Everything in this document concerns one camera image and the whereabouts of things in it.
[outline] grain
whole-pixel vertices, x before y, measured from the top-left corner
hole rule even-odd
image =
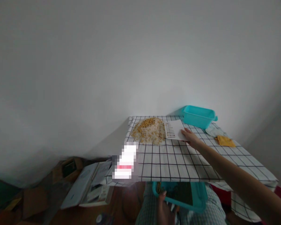
[[[165,139],[164,123],[159,118],[149,118],[138,122],[131,136],[140,143],[159,145]]]

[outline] teal plastic container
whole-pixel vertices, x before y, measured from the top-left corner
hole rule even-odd
[[[171,192],[175,186],[178,185],[178,182],[161,182],[161,188],[166,190],[167,192]],[[204,182],[190,182],[191,185],[191,194],[193,199],[193,205],[188,205],[186,203],[177,201],[175,199],[165,197],[166,202],[170,202],[172,204],[181,206],[183,208],[189,209],[191,211],[197,212],[197,213],[203,213],[203,211],[206,208],[206,201],[208,199],[206,187]],[[156,191],[157,188],[157,182],[153,182],[152,189],[153,193],[156,197],[159,196],[159,194]]]
[[[184,123],[207,129],[212,121],[217,121],[218,117],[212,109],[205,109],[196,106],[185,106]]]

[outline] paper card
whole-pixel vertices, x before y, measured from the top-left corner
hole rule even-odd
[[[181,120],[172,120],[165,122],[165,136],[167,139],[187,141],[181,129],[184,130],[184,126]]]

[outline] plaid pants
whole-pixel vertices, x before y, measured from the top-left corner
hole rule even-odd
[[[205,183],[208,200],[202,214],[180,207],[176,215],[175,225],[185,224],[226,224],[225,212],[216,193],[208,183]],[[144,201],[137,216],[136,225],[157,224],[157,198],[152,191],[152,183],[146,183]]]

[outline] checkered tablecloth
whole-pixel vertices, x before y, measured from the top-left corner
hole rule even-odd
[[[130,133],[137,122],[151,117],[158,117],[163,121],[179,119],[183,121],[184,119],[183,116],[130,117],[125,142],[134,141],[134,138],[130,136]],[[277,178],[237,141],[233,140],[236,145],[234,148],[220,146],[214,137],[206,134],[201,128],[185,123],[183,123],[183,125],[194,132],[198,138],[220,155],[239,166],[274,191],[278,184]],[[210,126],[221,130],[216,123],[211,123]],[[182,141],[165,139],[160,145],[140,144],[138,149],[138,160],[139,181],[209,182],[223,190],[232,191],[203,156],[197,150],[186,145],[186,143]],[[127,185],[125,183],[112,182],[111,176],[112,169],[110,169],[106,175],[103,183],[115,186]],[[231,198],[232,209],[238,216],[252,222],[260,221],[260,218],[234,192],[232,192]]]

